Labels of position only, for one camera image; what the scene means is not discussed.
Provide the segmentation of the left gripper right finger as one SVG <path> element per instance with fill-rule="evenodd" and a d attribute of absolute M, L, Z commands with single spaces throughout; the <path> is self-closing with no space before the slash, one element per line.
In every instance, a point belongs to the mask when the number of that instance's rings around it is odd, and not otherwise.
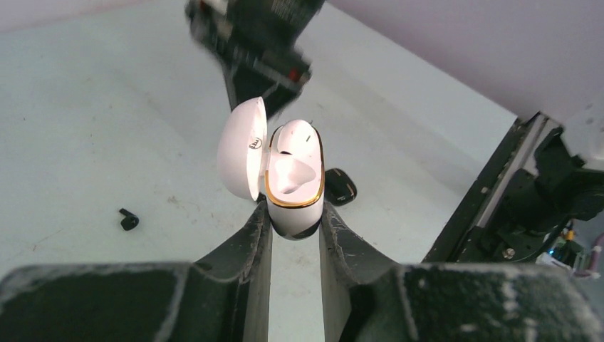
<path fill-rule="evenodd" d="M 601 341 L 572 278 L 516 263 L 399 264 L 325 204 L 319 231 L 327 341 Z"/>

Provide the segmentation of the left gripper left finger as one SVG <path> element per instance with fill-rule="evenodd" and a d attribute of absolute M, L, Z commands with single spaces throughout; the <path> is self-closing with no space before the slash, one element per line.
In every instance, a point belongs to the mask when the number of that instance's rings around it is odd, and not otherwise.
<path fill-rule="evenodd" d="M 195 262 L 17 268 L 1 281 L 1 339 L 265 341 L 271 242 L 261 202 Z"/>

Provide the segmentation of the white earbud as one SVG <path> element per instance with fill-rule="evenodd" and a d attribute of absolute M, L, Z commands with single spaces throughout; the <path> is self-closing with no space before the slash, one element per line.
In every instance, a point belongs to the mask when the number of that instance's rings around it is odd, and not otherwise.
<path fill-rule="evenodd" d="M 312 125 L 302 119 L 291 120 L 282 126 L 277 137 L 276 149 L 279 153 L 296 155 L 313 137 L 315 130 Z"/>

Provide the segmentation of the white earbud charging case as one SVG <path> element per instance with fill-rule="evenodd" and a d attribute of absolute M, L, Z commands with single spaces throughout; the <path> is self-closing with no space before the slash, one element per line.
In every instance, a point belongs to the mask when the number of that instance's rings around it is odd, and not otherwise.
<path fill-rule="evenodd" d="M 275 231 L 286 239 L 314 234 L 323 214 L 325 166 L 323 143 L 313 137 L 299 154 L 279 153 L 282 126 L 268 134 L 262 98 L 247 100 L 228 117 L 217 150 L 217 170 L 224 186 L 237 197 L 257 200 L 265 192 Z"/>

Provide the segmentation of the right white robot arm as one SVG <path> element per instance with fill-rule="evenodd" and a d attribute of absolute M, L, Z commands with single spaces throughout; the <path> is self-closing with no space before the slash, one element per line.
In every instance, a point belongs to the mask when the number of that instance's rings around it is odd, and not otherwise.
<path fill-rule="evenodd" d="M 220 63 L 232 108 L 252 98 L 277 117 L 299 98 L 312 76 L 296 40 L 321 10 L 322 1 L 189 1 L 192 38 Z M 490 195 L 468 194 L 427 253 L 427 261 L 530 261 L 553 246 L 574 219 L 603 210 L 603 172 L 563 141 L 565 128 L 545 133 L 529 147 L 514 143 L 499 166 L 486 165 Z M 522 245 L 528 251 L 520 250 Z"/>

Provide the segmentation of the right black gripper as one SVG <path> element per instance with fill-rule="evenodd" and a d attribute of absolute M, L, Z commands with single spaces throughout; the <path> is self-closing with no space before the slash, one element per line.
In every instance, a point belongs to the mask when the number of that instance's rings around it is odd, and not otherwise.
<path fill-rule="evenodd" d="M 296 42 L 323 1 L 188 1 L 191 37 L 222 67 L 230 109 L 262 98 L 278 117 L 302 93 L 311 63 Z"/>

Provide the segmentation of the black earbud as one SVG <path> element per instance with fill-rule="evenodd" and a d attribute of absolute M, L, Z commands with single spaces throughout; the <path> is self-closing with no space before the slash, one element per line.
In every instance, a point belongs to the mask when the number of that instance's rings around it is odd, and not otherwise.
<path fill-rule="evenodd" d="M 132 212 L 128 211 L 125 208 L 120 208 L 119 213 L 121 213 L 121 215 L 124 216 L 120 222 L 120 226 L 126 232 L 136 228 L 138 226 L 138 224 L 140 223 L 139 217 L 136 214 L 133 214 Z"/>

